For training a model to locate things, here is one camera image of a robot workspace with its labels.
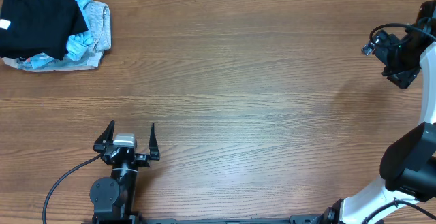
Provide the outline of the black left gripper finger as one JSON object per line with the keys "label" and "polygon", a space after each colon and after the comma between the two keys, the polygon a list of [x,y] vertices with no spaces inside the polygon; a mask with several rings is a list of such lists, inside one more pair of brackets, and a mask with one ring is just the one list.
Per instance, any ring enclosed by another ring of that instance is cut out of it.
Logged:
{"label": "black left gripper finger", "polygon": [[151,133],[149,138],[149,159],[151,161],[159,161],[160,160],[160,151],[156,138],[155,124],[152,123]]}
{"label": "black left gripper finger", "polygon": [[113,143],[115,121],[111,120],[105,131],[96,139],[93,144],[95,152],[104,152],[108,145]]}

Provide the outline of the black t-shirt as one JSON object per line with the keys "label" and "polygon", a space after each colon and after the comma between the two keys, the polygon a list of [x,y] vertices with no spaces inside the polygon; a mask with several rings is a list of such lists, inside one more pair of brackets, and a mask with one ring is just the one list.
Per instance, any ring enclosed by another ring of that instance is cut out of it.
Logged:
{"label": "black t-shirt", "polygon": [[3,0],[1,56],[61,59],[69,36],[88,30],[76,0]]}

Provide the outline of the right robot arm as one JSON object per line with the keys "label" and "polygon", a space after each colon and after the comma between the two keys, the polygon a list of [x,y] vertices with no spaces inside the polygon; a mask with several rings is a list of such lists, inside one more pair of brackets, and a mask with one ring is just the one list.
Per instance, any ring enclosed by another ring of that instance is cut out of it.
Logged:
{"label": "right robot arm", "polygon": [[434,219],[417,204],[435,197],[435,2],[426,1],[414,24],[400,24],[399,39],[375,27],[362,47],[383,64],[382,75],[406,89],[422,74],[422,105],[418,125],[385,151],[379,176],[352,197],[338,200],[314,223],[382,223],[396,210],[410,206]]}

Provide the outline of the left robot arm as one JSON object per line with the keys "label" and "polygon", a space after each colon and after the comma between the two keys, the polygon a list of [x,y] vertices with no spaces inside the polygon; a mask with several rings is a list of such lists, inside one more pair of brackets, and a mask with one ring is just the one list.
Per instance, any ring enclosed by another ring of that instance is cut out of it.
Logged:
{"label": "left robot arm", "polygon": [[93,203],[93,223],[144,223],[140,214],[133,210],[136,181],[141,167],[149,167],[150,161],[160,160],[155,126],[151,126],[149,152],[138,153],[137,139],[132,133],[114,135],[115,122],[96,139],[93,150],[112,170],[109,177],[96,180],[90,189]]}

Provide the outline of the light blue folded garment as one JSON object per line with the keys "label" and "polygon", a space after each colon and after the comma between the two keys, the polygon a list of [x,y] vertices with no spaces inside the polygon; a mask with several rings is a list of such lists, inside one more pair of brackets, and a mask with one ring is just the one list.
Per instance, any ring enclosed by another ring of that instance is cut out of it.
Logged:
{"label": "light blue folded garment", "polygon": [[[82,13],[87,31],[83,33],[71,34],[66,43],[67,54],[64,56],[62,61],[79,61],[83,55],[88,50],[88,47],[93,43],[93,37],[91,34],[91,26],[87,14],[85,12],[85,7],[92,2],[92,0],[76,0],[78,7]],[[26,60],[20,59],[20,63],[23,67],[37,69],[41,68],[49,63],[58,63],[59,60],[48,56],[47,54],[41,53]]]}

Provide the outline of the grey patterned folded garment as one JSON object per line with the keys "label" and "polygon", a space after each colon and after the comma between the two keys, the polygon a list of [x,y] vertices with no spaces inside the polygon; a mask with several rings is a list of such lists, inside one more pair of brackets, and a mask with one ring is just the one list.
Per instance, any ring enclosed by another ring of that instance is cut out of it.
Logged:
{"label": "grey patterned folded garment", "polygon": [[84,8],[87,15],[93,43],[90,50],[93,53],[111,49],[111,14],[109,7],[99,1],[91,1]]}

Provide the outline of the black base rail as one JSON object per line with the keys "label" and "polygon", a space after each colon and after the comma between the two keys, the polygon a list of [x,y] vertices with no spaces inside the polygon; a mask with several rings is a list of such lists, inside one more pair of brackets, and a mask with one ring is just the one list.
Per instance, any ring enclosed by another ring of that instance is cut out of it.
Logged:
{"label": "black base rail", "polygon": [[120,221],[86,221],[83,224],[96,223],[141,223],[141,224],[321,224],[322,215],[292,215],[288,218],[254,218],[254,219],[201,219],[201,220],[176,220],[176,219],[124,219]]}

